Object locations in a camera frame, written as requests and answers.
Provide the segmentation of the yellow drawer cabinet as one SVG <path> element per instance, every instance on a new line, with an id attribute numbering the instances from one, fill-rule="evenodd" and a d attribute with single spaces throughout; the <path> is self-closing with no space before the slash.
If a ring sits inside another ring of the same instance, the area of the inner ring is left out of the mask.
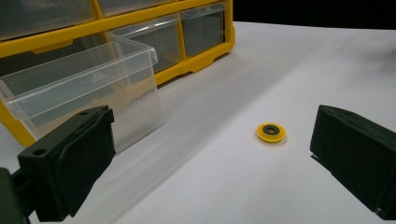
<path id="1" fill-rule="evenodd" d="M 154 72 L 157 88 L 175 77 L 195 73 L 209 66 L 218 57 L 228 53 L 235 42 L 233 0 L 173 0 L 168 4 L 109 17 L 102 14 L 97 0 L 90 0 L 90 2 L 94 14 L 92 21 L 0 41 L 0 77 L 53 61 L 61 55 L 79 52 L 85 41 L 95 46 L 106 43 L 107 36 L 112 34 L 111 30 L 113 29 L 170 14 L 177 14 L 179 17 L 177 32 L 181 61 L 158 73 Z M 224 42 L 188 58 L 184 46 L 180 12 L 216 3 L 225 4 Z"/>

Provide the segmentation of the yellow disc with black centre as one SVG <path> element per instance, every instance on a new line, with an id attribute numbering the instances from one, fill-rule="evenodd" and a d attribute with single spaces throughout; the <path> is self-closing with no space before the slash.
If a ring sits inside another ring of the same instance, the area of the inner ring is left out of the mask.
<path id="1" fill-rule="evenodd" d="M 287 135 L 286 130 L 279 124 L 265 122 L 258 126 L 256 134 L 267 143 L 281 142 Z"/>

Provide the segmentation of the clear plastic drawer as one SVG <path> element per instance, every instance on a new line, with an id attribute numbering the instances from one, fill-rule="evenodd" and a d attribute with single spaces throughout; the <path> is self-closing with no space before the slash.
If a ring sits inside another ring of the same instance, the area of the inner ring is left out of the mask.
<path id="1" fill-rule="evenodd" d="M 216 3 L 180 12 L 188 58 L 224 42 L 224 10 L 224 3 Z"/>
<path id="2" fill-rule="evenodd" d="M 0 41 L 93 19 L 90 0 L 0 0 Z"/>
<path id="3" fill-rule="evenodd" d="M 107 38 L 0 77 L 0 123 L 20 144 L 30 146 L 77 113 L 101 105 L 113 110 L 118 152 L 159 127 L 155 48 L 113 34 Z"/>
<path id="4" fill-rule="evenodd" d="M 170 14 L 113 29 L 111 33 L 155 48 L 158 62 L 153 70 L 158 73 L 181 61 L 178 22 L 178 15 Z"/>
<path id="5" fill-rule="evenodd" d="M 173 0 L 97 0 L 105 17 L 156 7 Z"/>

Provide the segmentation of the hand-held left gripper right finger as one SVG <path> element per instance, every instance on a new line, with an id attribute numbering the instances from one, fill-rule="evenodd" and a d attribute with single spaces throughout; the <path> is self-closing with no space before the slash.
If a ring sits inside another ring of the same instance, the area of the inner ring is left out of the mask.
<path id="1" fill-rule="evenodd" d="M 396 133 L 356 113 L 320 105 L 312 157 L 370 211 L 396 220 Z"/>

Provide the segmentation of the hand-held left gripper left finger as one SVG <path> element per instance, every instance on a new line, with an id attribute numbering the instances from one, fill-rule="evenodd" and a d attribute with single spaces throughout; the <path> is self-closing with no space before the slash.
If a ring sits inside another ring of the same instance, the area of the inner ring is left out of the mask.
<path id="1" fill-rule="evenodd" d="M 116 154 L 106 105 L 81 111 L 18 155 L 12 177 L 26 215 L 42 222 L 76 215 Z"/>

